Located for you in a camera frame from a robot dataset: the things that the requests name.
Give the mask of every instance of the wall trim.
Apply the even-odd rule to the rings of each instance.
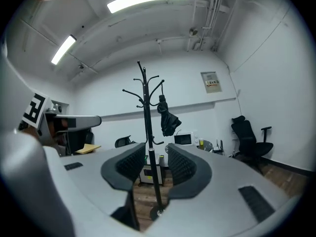
[[[191,104],[191,105],[174,106],[174,107],[169,107],[169,111],[174,115],[178,115],[182,113],[191,113],[191,112],[209,110],[209,109],[214,108],[216,102],[226,102],[226,101],[233,101],[233,100],[236,100],[236,98],[234,97],[234,98],[227,98],[227,99],[222,99],[222,100],[215,100],[215,101],[197,103],[197,104]],[[151,109],[150,112],[151,112],[152,117],[161,116],[161,114],[157,112],[157,108]],[[126,120],[126,119],[141,119],[143,117],[144,117],[143,109],[138,112],[101,116],[102,122],[119,121],[119,120]]]
[[[314,171],[305,170],[305,169],[301,169],[301,168],[296,168],[296,167],[293,167],[293,166],[290,166],[290,165],[286,165],[284,163],[281,163],[281,162],[278,162],[278,161],[274,161],[274,160],[271,160],[271,159],[268,159],[268,158],[261,157],[261,161],[269,163],[269,164],[277,166],[277,167],[280,167],[280,168],[283,168],[283,169],[286,169],[286,170],[289,170],[289,171],[292,171],[292,172],[300,174],[300,175],[309,176],[309,177],[315,175]]]

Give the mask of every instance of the paper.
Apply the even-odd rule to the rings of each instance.
[[[43,112],[51,107],[52,102],[45,94],[35,89],[32,89],[32,91],[34,92],[34,97],[26,108],[22,120],[38,129]]]

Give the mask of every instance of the cable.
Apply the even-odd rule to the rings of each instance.
[[[291,5],[289,6],[289,8],[287,9],[285,15],[283,16],[283,18],[280,20],[280,22],[278,23],[278,25],[273,29],[273,31],[269,34],[269,36],[265,39],[265,41],[263,41],[261,43],[261,45],[234,71],[236,72],[243,64],[245,64],[258,50],[259,48],[261,48],[261,46],[267,41],[267,39],[272,35],[272,33],[277,29],[277,27],[281,24],[282,20],[285,18],[285,16],[287,15],[288,11],[290,10]]]
[[[236,93],[236,98],[237,98],[237,101],[238,101],[239,110],[240,110],[240,115],[241,115],[240,102],[239,102],[239,98],[238,98],[238,95],[237,95],[237,91],[236,91],[236,88],[235,88],[235,85],[234,85],[234,81],[233,81],[233,79],[232,79],[232,77],[231,77],[231,73],[228,72],[228,74],[229,74],[229,77],[231,78],[231,81],[232,81],[232,84],[233,84],[233,87],[234,87],[234,90],[235,90],[235,93]]]

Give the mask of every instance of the black umbrella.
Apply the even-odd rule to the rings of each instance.
[[[181,125],[178,117],[171,114],[168,110],[168,104],[164,95],[159,96],[159,104],[157,106],[158,113],[161,114],[161,130],[164,136],[172,136],[176,128]]]

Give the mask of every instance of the chair armrest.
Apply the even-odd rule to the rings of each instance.
[[[267,126],[267,127],[261,128],[261,131],[262,130],[264,131],[263,142],[265,142],[267,140],[267,130],[271,129],[271,128],[272,128],[272,126]]]
[[[265,131],[266,131],[266,130],[271,129],[271,128],[272,128],[272,126],[267,126],[267,127],[261,128],[261,131],[262,131],[262,130],[265,130]]]

